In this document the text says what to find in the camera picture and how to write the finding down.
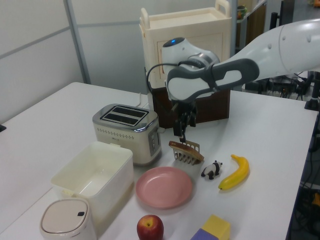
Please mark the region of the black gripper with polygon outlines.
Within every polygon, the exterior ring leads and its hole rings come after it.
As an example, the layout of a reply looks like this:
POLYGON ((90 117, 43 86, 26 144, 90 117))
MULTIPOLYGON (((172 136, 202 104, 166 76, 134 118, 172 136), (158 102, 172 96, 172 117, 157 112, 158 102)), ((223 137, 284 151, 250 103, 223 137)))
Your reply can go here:
POLYGON ((177 115, 177 119, 174 121, 174 135, 179 137, 181 143, 186 142, 186 128, 189 125, 196 127, 197 118, 197 106, 195 101, 183 102, 180 100, 172 100, 173 111, 177 115))

